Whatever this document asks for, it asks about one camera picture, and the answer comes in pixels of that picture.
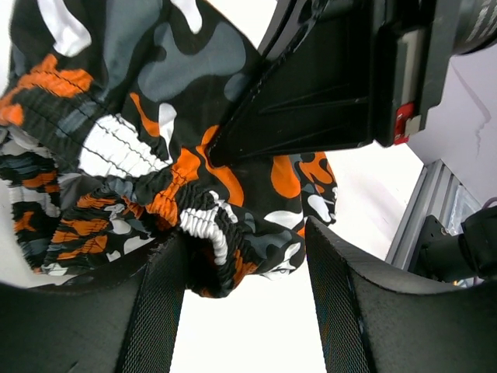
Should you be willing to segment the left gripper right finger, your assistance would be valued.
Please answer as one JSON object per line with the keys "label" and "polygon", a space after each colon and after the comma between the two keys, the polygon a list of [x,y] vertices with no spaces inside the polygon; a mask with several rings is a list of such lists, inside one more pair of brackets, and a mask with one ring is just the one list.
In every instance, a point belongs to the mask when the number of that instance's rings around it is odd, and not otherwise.
{"label": "left gripper right finger", "polygon": [[494,372],[496,283],[470,288],[393,267],[316,218],[305,226],[328,372]]}

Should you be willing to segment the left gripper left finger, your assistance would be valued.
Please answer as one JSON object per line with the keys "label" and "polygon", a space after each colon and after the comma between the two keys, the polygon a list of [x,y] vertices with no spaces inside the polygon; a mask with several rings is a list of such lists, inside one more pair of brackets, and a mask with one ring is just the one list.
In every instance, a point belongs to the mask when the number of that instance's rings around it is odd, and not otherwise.
{"label": "left gripper left finger", "polygon": [[3,372],[167,372],[187,281],[173,232],[60,285],[1,286]]}

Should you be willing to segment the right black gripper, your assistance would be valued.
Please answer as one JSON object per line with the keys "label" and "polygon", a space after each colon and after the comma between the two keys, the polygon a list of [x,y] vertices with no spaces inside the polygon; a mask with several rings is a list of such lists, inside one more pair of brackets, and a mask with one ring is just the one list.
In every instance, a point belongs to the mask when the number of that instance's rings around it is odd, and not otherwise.
{"label": "right black gripper", "polygon": [[441,103],[450,59],[496,44],[494,1],[279,1],[262,64],[208,148],[214,166],[408,142]]}

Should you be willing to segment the orange black camouflage shorts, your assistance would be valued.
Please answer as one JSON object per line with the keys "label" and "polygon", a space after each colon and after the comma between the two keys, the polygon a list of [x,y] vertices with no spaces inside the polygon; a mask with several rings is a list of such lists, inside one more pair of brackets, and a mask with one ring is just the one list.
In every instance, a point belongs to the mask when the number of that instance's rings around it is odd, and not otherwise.
{"label": "orange black camouflage shorts", "polygon": [[172,230],[187,287],[228,296],[305,257],[335,223],[324,152],[215,167],[219,123],[261,57],[206,1],[17,1],[1,98],[1,178],[30,269],[78,275]]}

